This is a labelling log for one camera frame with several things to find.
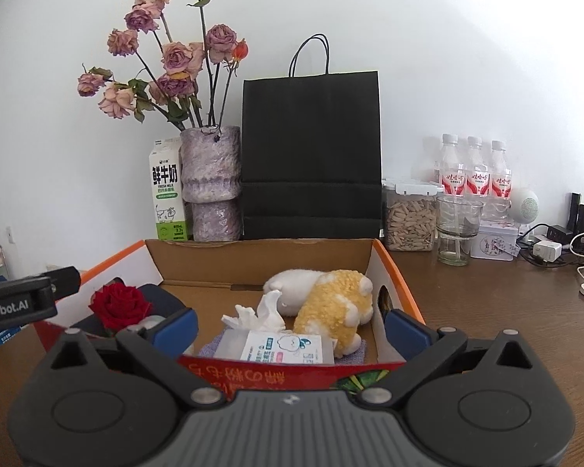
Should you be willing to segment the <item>red artificial rose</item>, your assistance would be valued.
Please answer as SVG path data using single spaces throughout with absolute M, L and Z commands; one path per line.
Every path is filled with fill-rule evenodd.
M 114 336 L 121 330 L 139 324 L 153 311 L 143 293 L 122 281 L 112 281 L 92 294 L 89 309 L 100 321 L 103 331 Z

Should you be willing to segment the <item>wet wipes pack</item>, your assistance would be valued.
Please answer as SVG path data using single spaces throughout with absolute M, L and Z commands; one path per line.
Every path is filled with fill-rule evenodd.
M 320 335 L 228 330 L 214 353 L 218 360 L 274 365 L 333 365 L 331 342 Z

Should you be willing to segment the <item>white yellow plush toy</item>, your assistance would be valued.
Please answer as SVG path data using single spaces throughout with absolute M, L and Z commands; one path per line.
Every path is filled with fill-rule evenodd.
M 294 319 L 293 332 L 329 339 L 334 357 L 360 348 L 357 329 L 373 315 L 373 284 L 365 274 L 291 269 L 270 277 L 262 290 L 280 291 L 277 309 L 280 315 Z

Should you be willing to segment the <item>white tissue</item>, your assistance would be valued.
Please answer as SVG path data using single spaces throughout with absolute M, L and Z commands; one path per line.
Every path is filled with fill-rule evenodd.
M 286 322 L 277 309 L 280 296 L 281 292 L 278 290 L 264 294 L 256 309 L 236 305 L 236 316 L 222 315 L 221 321 L 234 330 L 283 332 L 286 330 Z

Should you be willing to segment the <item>clear glass cup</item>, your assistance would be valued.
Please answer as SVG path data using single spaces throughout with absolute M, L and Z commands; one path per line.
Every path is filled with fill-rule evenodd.
M 483 204 L 454 195 L 438 199 L 438 259 L 445 265 L 464 267 L 470 262 L 471 243 L 479 233 Z

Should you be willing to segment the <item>white green milk carton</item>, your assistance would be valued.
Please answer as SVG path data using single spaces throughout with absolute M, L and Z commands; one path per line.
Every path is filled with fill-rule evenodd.
M 181 183 L 181 138 L 157 140 L 150 154 L 151 195 L 159 241 L 187 241 Z

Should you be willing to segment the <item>water bottle red label right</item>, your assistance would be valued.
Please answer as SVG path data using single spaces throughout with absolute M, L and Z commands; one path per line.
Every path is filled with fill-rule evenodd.
M 507 218 L 512 193 L 513 171 L 507 165 L 507 145 L 501 140 L 492 141 L 491 180 L 487 217 L 492 220 Z

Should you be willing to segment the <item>water bottle red label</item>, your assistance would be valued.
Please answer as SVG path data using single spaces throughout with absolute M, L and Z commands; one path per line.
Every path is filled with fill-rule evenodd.
M 507 145 L 501 140 L 492 141 L 491 180 L 487 217 L 492 220 L 507 218 L 512 193 L 513 171 L 507 165 Z
M 465 192 L 465 169 L 458 153 L 458 143 L 457 135 L 442 135 L 440 180 L 444 193 L 452 196 L 463 196 Z
M 466 163 L 465 191 L 477 198 L 488 197 L 491 172 L 482 156 L 482 139 L 468 136 L 468 154 Z

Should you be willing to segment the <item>white round speaker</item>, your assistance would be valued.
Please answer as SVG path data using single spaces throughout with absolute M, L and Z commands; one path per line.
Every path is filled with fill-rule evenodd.
M 518 225 L 531 225 L 539 214 L 539 198 L 528 188 L 517 188 L 510 193 L 508 217 Z

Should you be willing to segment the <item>clear jar of seeds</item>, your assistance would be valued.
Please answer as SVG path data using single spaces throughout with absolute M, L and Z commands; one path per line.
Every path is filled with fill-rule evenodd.
M 384 244 L 389 251 L 429 252 L 437 223 L 437 183 L 383 180 Z

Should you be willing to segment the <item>water bottle red label left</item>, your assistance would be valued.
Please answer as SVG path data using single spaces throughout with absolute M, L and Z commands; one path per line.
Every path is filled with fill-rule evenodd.
M 465 192 L 465 169 L 458 153 L 458 143 L 457 135 L 442 135 L 440 180 L 444 193 L 452 196 L 463 196 Z

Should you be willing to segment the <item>water bottle red label middle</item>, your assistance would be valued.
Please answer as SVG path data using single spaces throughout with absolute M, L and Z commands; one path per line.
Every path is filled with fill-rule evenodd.
M 491 172 L 482 156 L 482 139 L 468 136 L 468 154 L 466 163 L 465 191 L 477 198 L 488 197 Z

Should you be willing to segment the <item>purple ceramic vase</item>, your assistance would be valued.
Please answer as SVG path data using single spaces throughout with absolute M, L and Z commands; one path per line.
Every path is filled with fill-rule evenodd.
M 199 242 L 235 241 L 241 235 L 240 129 L 208 126 L 181 133 L 182 197 L 191 208 Z

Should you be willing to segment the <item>dried pink rose bouquet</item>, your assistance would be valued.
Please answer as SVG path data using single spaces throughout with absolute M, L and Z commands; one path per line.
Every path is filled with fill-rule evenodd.
M 106 46 L 111 56 L 136 57 L 140 71 L 121 81 L 108 68 L 85 67 L 77 78 L 79 96 L 100 95 L 99 110 L 112 119 L 142 122 L 157 112 L 181 132 L 208 129 L 219 138 L 230 84 L 249 46 L 227 24 L 206 25 L 204 9 L 211 1 L 188 4 L 199 10 L 200 37 L 182 42 L 172 37 L 166 20 L 171 0 L 134 0 L 124 28 L 112 30 Z

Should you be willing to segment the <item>black paper shopping bag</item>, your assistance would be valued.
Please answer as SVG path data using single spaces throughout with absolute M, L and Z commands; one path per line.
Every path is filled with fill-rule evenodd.
M 243 84 L 243 235 L 376 238 L 382 228 L 378 73 Z

